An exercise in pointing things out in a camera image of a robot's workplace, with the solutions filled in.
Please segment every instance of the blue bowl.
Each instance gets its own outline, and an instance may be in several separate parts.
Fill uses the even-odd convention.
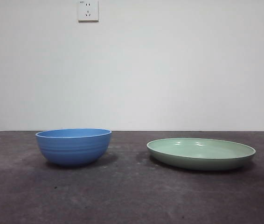
[[[36,135],[42,155],[62,166],[80,166],[100,158],[110,142],[111,131],[105,129],[59,129]]]

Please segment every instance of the white wall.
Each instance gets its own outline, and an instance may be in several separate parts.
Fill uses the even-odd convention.
[[[0,0],[0,131],[264,130],[264,0]]]

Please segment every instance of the bowl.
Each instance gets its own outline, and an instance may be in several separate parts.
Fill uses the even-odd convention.
[[[193,170],[228,170],[246,165],[255,149],[236,142],[174,138],[159,139],[147,144],[150,154],[160,162]]]
[[[39,132],[36,139],[42,155],[62,166],[86,165],[107,150],[111,131],[94,128],[58,129]]]

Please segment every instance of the bowl rim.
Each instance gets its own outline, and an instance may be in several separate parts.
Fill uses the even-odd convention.
[[[50,137],[50,136],[42,136],[40,135],[41,133],[45,133],[45,132],[52,132],[52,131],[60,131],[60,130],[85,130],[85,129],[90,129],[90,130],[103,130],[103,131],[108,131],[108,133],[105,134],[96,134],[96,135],[92,135],[92,136],[80,136],[80,137]],[[92,138],[92,137],[98,137],[98,136],[104,136],[104,135],[108,135],[111,134],[112,131],[108,130],[108,129],[103,129],[103,128],[61,128],[61,129],[52,129],[52,130],[47,130],[47,131],[41,131],[36,133],[36,137],[39,138],[48,138],[48,139],[80,139],[80,138]]]
[[[183,139],[197,139],[197,140],[224,141],[224,142],[229,142],[229,143],[238,144],[238,145],[242,145],[242,146],[248,147],[248,148],[252,149],[252,153],[248,154],[248,155],[245,155],[245,156],[229,157],[229,158],[200,158],[200,157],[193,157],[193,156],[183,156],[183,155],[176,155],[176,154],[171,154],[171,153],[164,153],[164,152],[157,151],[157,150],[153,149],[152,147],[149,147],[150,143],[153,143],[155,141],[160,141],[160,140],[167,140],[167,139],[182,139],[182,140]],[[233,159],[240,159],[240,158],[247,158],[247,157],[250,157],[250,156],[254,156],[254,154],[256,153],[256,150],[253,147],[247,146],[247,145],[242,144],[242,143],[238,143],[238,142],[234,142],[234,141],[218,140],[218,139],[204,139],[204,138],[166,138],[166,139],[157,139],[157,140],[153,140],[153,141],[148,142],[146,147],[149,148],[150,150],[154,151],[154,152],[165,154],[165,155],[172,155],[172,156],[177,156],[177,157],[181,157],[181,158],[200,159],[200,160],[233,160]]]

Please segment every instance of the plate rim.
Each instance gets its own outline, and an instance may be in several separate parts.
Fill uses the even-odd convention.
[[[174,154],[170,154],[170,153],[163,153],[163,152],[156,151],[153,148],[149,147],[149,144],[152,143],[152,142],[159,141],[159,140],[167,140],[167,139],[198,139],[198,140],[224,141],[224,142],[234,143],[234,144],[238,144],[238,145],[242,145],[242,146],[248,147],[248,148],[252,149],[253,153],[250,154],[250,155],[233,157],[233,158],[200,158],[200,157],[192,157],[192,156],[183,156],[183,155],[174,155]],[[257,152],[253,147],[245,145],[245,144],[242,144],[242,143],[238,143],[238,142],[234,142],[234,141],[219,140],[219,139],[205,139],[205,138],[165,138],[165,139],[156,139],[156,140],[148,142],[146,144],[146,147],[148,149],[154,151],[154,152],[165,154],[165,155],[177,156],[177,157],[186,158],[186,159],[199,159],[199,160],[234,160],[234,159],[241,159],[241,158],[247,158],[247,157],[250,157],[250,156],[254,156],[255,153]]]

